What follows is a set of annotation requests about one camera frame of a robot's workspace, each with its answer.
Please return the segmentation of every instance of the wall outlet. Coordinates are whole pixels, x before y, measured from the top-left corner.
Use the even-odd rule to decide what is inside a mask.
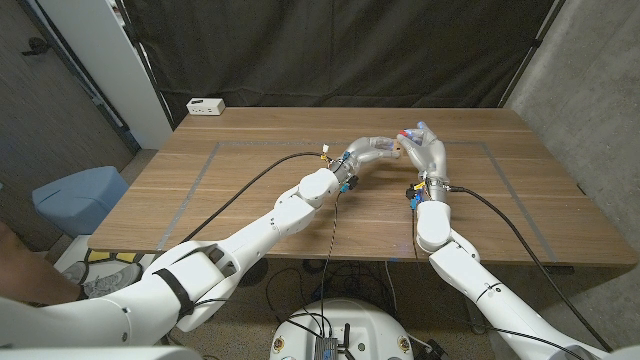
[[[193,98],[187,104],[191,115],[220,115],[224,108],[222,99]]]

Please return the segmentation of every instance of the black curtain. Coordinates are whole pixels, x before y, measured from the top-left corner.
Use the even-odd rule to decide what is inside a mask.
[[[227,106],[495,107],[553,0],[127,0],[179,123]]]

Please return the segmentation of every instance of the shoe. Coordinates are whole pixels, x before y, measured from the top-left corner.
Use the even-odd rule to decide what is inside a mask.
[[[142,265],[133,263],[113,275],[85,283],[83,291],[89,299],[105,296],[124,289],[142,277]]]
[[[67,278],[74,284],[82,284],[87,279],[89,273],[89,266],[84,261],[78,261],[75,264],[69,266],[69,268],[62,272],[62,276]]]

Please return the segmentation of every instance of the blue chair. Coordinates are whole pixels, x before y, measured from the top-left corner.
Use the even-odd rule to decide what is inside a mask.
[[[93,234],[128,188],[115,167],[104,166],[56,180],[31,195],[40,216],[75,238]]]

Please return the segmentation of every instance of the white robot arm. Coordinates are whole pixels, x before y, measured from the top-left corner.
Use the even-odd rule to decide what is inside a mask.
[[[405,130],[398,135],[398,140],[406,148],[423,181],[416,189],[421,202],[416,209],[418,221],[415,241],[431,254],[429,262],[438,275],[473,301],[496,328],[547,340],[584,359],[608,355],[549,325],[487,271],[480,264],[475,247],[451,229],[451,208],[446,204],[445,197],[449,188],[445,149],[437,136],[422,123],[419,129]],[[565,359],[566,353],[552,345],[503,332],[500,335],[522,359]]]
[[[303,230],[323,200],[349,186],[360,165],[398,158],[391,139],[356,140],[332,167],[282,194],[274,209],[222,241],[189,241],[159,257],[142,279],[107,296],[33,308],[0,298],[0,346],[152,345],[176,324],[189,331],[211,317],[244,273],[280,239]]]

